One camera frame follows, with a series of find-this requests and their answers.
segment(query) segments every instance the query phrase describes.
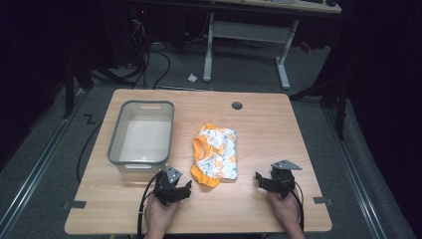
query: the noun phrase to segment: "gray carpet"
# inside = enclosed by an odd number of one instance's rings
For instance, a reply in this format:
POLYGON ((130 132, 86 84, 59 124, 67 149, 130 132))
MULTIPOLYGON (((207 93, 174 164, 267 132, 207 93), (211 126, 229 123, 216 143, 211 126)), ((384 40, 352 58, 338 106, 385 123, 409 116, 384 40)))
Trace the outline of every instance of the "gray carpet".
MULTIPOLYGON (((256 43, 245 43, 261 46, 256 43)), ((229 54, 215 53, 211 83, 203 83, 204 53, 203 43, 190 45, 178 50, 167 47, 161 53, 170 59, 170 70, 159 82, 161 89, 199 89, 211 91, 284 93, 292 95, 310 87, 329 53, 329 49, 305 53, 292 48, 286 61, 291 89, 281 89, 274 57, 280 45, 261 48, 234 46, 224 43, 216 51, 231 51, 229 54), (198 77, 197 82, 187 80, 190 74, 198 77)), ((164 49, 164 45, 154 46, 154 50, 164 49)), ((167 60, 156 53, 150 54, 146 71, 147 87, 150 89, 168 66, 167 60)), ((129 71, 125 68, 114 70, 120 75, 129 71)), ((112 92, 124 88, 111 82, 96 81, 95 87, 81 101, 69 123, 63 138, 58 142, 42 179, 30 200, 10 231, 9 238, 109 238, 103 236, 72 236, 64 231, 69 211, 63 204, 72 201, 78 190, 77 165, 84 146, 97 125, 104 118, 112 92)), ((293 102, 301 132, 303 134, 316 177, 323 196, 331 199, 328 212, 333 227, 329 232, 307 233, 307 238, 373 238, 370 227, 361 211, 352 183, 347 176, 343 152, 338 146, 332 125, 327 120, 328 110, 323 110, 317 98, 304 98, 293 102)), ((12 161, 0 174, 0 215, 5 215, 20 187, 31 172, 51 135, 61 123, 64 114, 64 91, 57 95, 55 104, 34 123, 12 161)), ((359 176, 365 182, 367 193, 373 200, 386 238, 415 238, 413 232, 395 204, 388 187, 365 146, 364 138, 355 122, 352 107, 347 106, 344 125, 344 143, 355 163, 359 176)), ((97 134, 89 140, 82 154, 80 172, 83 174, 97 134)), ((270 238, 287 238, 284 234, 274 234, 270 238)))

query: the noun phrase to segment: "crumpled towel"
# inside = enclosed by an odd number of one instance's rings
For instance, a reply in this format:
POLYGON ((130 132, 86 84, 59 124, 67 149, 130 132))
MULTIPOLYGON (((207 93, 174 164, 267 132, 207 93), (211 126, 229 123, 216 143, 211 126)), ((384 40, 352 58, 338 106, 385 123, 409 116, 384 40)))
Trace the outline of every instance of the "crumpled towel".
POLYGON ((194 159, 190 171, 202 184, 215 187, 221 178, 236 179, 235 131, 205 123, 193 138, 194 159))

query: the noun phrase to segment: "wire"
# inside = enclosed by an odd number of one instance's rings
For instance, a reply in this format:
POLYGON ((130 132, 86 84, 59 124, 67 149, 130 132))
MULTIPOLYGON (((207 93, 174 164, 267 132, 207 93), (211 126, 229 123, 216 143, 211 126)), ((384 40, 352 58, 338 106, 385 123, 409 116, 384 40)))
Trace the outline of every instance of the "wire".
POLYGON ((192 41, 186 42, 186 44, 189 44, 189 43, 194 43, 194 42, 197 42, 197 41, 202 41, 203 39, 206 39, 206 37, 202 37, 202 36, 204 35, 205 29, 207 28, 207 23, 208 23, 208 19, 209 19, 209 17, 210 17, 210 14, 208 13, 208 14, 207 14, 207 18, 205 19, 204 27, 202 28, 202 31, 201 31, 201 33, 198 35, 198 37, 196 37, 196 38, 195 38, 194 40, 192 40, 192 41))
POLYGON ((243 46, 243 47, 255 48, 255 49, 267 48, 267 47, 272 47, 272 46, 276 45, 276 43, 265 42, 265 43, 262 43, 260 46, 254 46, 254 45, 251 45, 251 44, 247 44, 245 42, 251 42, 251 41, 239 41, 238 44, 243 46))
POLYGON ((139 29, 142 29, 140 35, 144 35, 145 29, 143 28, 142 23, 139 22, 138 20, 132 19, 131 22, 136 25, 136 29, 133 30, 133 33, 132 33, 132 35, 130 37, 133 40, 133 45, 134 45, 135 50, 138 50, 138 41, 139 41, 139 44, 141 44, 142 43, 142 40, 141 40, 141 38, 138 39, 137 36, 136 36, 136 34, 139 31, 139 29))
MULTIPOLYGON (((132 85, 132 88, 134 88, 133 83, 132 82, 125 81, 125 80, 127 80, 129 78, 132 78, 132 77, 136 76, 137 74, 142 75, 143 72, 146 70, 146 67, 147 66, 144 64, 143 55, 144 55, 145 52, 149 51, 149 49, 151 47, 151 45, 149 44, 151 37, 152 37, 152 34, 151 33, 146 34, 145 39, 144 39, 144 44, 139 49, 137 49, 137 51, 135 53, 135 58, 136 59, 140 59, 140 63, 137 65, 136 69, 133 72, 127 74, 127 75, 118 77, 119 79, 122 79, 125 84, 132 85)), ((101 77, 101 76, 97 75, 94 72, 91 72, 91 75, 92 75, 93 78, 96 78, 96 79, 98 79, 100 81, 110 81, 110 80, 113 80, 109 76, 101 77)))
POLYGON ((207 39, 207 38, 203 38, 203 39, 197 40, 196 42, 192 42, 189 45, 188 44, 185 44, 185 47, 190 48, 190 49, 193 49, 193 50, 202 50, 202 49, 205 49, 205 48, 207 48, 207 44, 202 44, 200 47, 192 47, 191 46, 191 45, 199 45, 198 43, 200 43, 201 41, 203 41, 205 39, 207 39))
POLYGON ((143 69, 142 71, 139 73, 139 76, 136 78, 136 80, 133 82, 131 88, 134 89, 134 87, 136 87, 137 82, 139 81, 140 77, 142 77, 142 75, 145 74, 146 68, 147 68, 147 64, 145 63, 145 60, 142 58, 141 60, 142 65, 143 65, 143 69))
POLYGON ((238 47, 238 41, 235 41, 234 43, 231 43, 232 41, 230 41, 230 40, 226 40, 226 41, 224 41, 223 39, 219 39, 219 40, 221 40, 221 42, 228 42, 229 44, 233 44, 234 46, 233 46, 233 48, 232 48, 232 49, 230 49, 230 50, 228 50, 228 51, 218 51, 215 47, 213 47, 212 49, 213 49, 213 51, 214 51, 214 52, 216 52, 216 53, 220 53, 220 54, 227 54, 227 53, 231 53, 231 52, 233 52, 234 50, 236 50, 236 49, 237 49, 237 47, 238 47))
MULTIPOLYGON (((280 179, 279 176, 277 176, 277 178, 285 185, 286 188, 288 188, 288 186, 280 179)), ((289 192, 291 192, 291 194, 293 195, 293 197, 295 198, 295 200, 298 202, 299 205, 299 212, 301 214, 301 221, 299 222, 302 231, 304 231, 304 227, 305 227, 305 214, 304 214, 304 193, 302 192, 301 187, 298 185, 297 182, 295 182, 295 185, 298 186, 301 195, 302 195, 302 202, 299 200, 299 198, 296 196, 296 194, 293 192, 293 190, 289 190, 289 192)))
POLYGON ((161 55, 161 56, 163 56, 164 58, 166 58, 167 59, 167 61, 168 61, 168 67, 167 67, 167 70, 165 70, 165 72, 164 72, 164 74, 160 77, 160 78, 158 78, 158 80, 156 80, 155 81, 155 84, 154 84, 154 86, 152 87, 152 89, 153 90, 155 90, 155 88, 157 87, 157 85, 158 85, 158 83, 159 83, 159 81, 161 81, 161 79, 168 73, 168 71, 170 70, 170 59, 167 57, 167 56, 165 56, 164 54, 162 54, 162 53, 160 53, 160 52, 155 52, 156 54, 159 54, 159 55, 161 55))
POLYGON ((88 143, 91 141, 91 138, 94 136, 94 133, 100 128, 100 126, 103 124, 103 121, 97 125, 97 127, 94 129, 94 131, 91 133, 90 137, 88 137, 87 141, 85 142, 85 145, 81 151, 80 157, 78 158, 78 164, 77 164, 77 180, 78 183, 81 184, 81 174, 80 174, 80 166, 82 161, 82 156, 84 155, 85 150, 87 149, 88 143))
POLYGON ((157 176, 162 173, 162 171, 159 171, 157 173, 155 173, 155 175, 151 178, 151 180, 149 180, 148 184, 145 187, 145 190, 143 191, 143 196, 142 199, 140 200, 140 205, 139 205, 139 212, 137 214, 137 234, 136 234, 136 238, 137 239, 141 239, 142 237, 142 216, 143 216, 143 206, 145 203, 145 199, 151 195, 152 192, 150 192, 148 195, 146 195, 146 193, 148 192, 149 187, 151 186, 152 182, 155 180, 155 178, 157 178, 157 176))
MULTIPOLYGON (((149 55, 151 53, 150 50, 151 50, 151 48, 148 49, 148 55, 147 55, 148 58, 146 60, 146 68, 148 68, 149 60, 151 59, 150 55, 149 55)), ((143 89, 144 90, 146 90, 146 68, 145 68, 145 72, 143 73, 143 89)))

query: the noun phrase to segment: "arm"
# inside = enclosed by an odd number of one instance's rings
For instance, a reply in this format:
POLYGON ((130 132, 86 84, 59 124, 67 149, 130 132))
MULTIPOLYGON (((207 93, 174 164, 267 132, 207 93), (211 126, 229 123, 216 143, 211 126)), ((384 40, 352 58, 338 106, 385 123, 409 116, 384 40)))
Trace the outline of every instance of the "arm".
POLYGON ((299 225, 299 205, 295 197, 289 193, 284 199, 280 193, 267 191, 270 197, 277 220, 282 224, 290 239, 304 239, 305 235, 299 225))
POLYGON ((154 194, 149 195, 148 204, 145 208, 145 221, 148 231, 144 239, 162 239, 168 227, 170 227, 179 204, 180 201, 163 206, 154 194))

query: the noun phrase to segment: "wooden table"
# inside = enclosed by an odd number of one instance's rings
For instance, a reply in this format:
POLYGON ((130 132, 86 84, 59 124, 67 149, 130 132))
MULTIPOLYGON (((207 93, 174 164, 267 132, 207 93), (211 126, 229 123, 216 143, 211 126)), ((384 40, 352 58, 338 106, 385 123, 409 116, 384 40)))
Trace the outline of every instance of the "wooden table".
POLYGON ((282 94, 115 91, 105 115, 65 230, 69 234, 136 234, 137 210, 150 173, 120 173, 106 157, 121 105, 128 100, 166 100, 175 105, 168 163, 184 174, 178 186, 193 179, 192 139, 206 122, 238 134, 236 181, 209 188, 192 183, 191 196, 182 201, 168 233, 280 232, 266 191, 258 188, 255 172, 270 176, 271 163, 287 159, 303 168, 293 171, 305 196, 305 230, 327 231, 331 221, 321 197, 307 149, 289 98, 282 94), (243 105, 232 108, 233 102, 243 105))

